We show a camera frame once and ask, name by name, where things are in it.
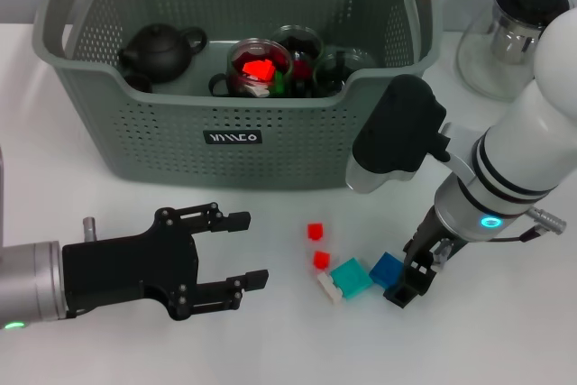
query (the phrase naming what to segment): teapot lid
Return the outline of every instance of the teapot lid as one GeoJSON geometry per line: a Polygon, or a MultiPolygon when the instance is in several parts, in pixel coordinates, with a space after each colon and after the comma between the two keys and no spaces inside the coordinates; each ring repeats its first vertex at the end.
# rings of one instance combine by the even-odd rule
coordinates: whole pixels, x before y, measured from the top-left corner
{"type": "Polygon", "coordinates": [[[523,24],[545,28],[568,11],[569,0],[496,0],[501,10],[523,24]]]}
{"type": "Polygon", "coordinates": [[[180,32],[172,26],[151,24],[136,34],[131,45],[137,50],[162,52],[173,49],[179,43],[180,38],[180,32]]]}

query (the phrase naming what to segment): glass jar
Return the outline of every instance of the glass jar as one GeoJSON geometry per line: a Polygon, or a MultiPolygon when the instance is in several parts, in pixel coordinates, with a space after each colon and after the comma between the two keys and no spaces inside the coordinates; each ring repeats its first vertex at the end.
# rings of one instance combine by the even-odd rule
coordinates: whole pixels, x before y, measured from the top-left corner
{"type": "Polygon", "coordinates": [[[323,40],[312,29],[297,25],[282,26],[271,39],[287,49],[292,57],[291,96],[310,96],[313,70],[325,51],[323,40]]]}
{"type": "Polygon", "coordinates": [[[226,82],[232,96],[284,97],[292,75],[290,53],[274,41],[250,38],[237,42],[228,52],[226,82]],[[268,79],[244,72],[249,62],[269,61],[274,67],[268,79]]]}
{"type": "Polygon", "coordinates": [[[359,50],[338,50],[324,56],[313,73],[315,97],[326,98],[338,94],[354,72],[368,68],[376,68],[376,65],[359,50]]]}
{"type": "Polygon", "coordinates": [[[570,0],[493,0],[473,20],[457,50],[463,81],[484,96],[516,98],[533,79],[533,60],[547,25],[570,0]]]}

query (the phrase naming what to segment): cyan indicator light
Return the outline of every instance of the cyan indicator light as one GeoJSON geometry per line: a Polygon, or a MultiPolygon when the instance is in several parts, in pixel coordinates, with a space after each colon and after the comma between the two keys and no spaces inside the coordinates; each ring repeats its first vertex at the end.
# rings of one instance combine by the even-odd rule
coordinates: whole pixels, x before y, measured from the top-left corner
{"type": "Polygon", "coordinates": [[[488,229],[496,229],[503,224],[503,220],[496,216],[485,216],[481,219],[481,225],[488,229]]]}

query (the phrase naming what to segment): metal connector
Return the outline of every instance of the metal connector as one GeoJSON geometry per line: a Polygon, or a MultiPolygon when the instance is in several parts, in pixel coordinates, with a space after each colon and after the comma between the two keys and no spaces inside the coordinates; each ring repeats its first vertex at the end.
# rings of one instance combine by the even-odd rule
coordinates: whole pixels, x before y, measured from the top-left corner
{"type": "Polygon", "coordinates": [[[453,240],[443,238],[439,243],[439,246],[433,252],[433,264],[431,265],[431,270],[436,273],[443,270],[444,265],[449,260],[451,251],[453,250],[453,240]]]}
{"type": "Polygon", "coordinates": [[[562,234],[567,228],[567,222],[553,214],[549,214],[544,209],[530,207],[527,216],[533,218],[535,223],[542,226],[545,230],[553,232],[554,234],[562,234]]]}

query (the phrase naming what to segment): teapot spout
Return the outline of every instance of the teapot spout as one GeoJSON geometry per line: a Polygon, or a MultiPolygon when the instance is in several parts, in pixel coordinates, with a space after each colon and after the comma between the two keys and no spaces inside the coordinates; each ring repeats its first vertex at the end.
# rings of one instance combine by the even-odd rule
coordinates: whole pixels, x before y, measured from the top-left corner
{"type": "Polygon", "coordinates": [[[118,57],[124,65],[131,65],[138,60],[138,51],[128,49],[121,49],[118,51],[118,57]]]}

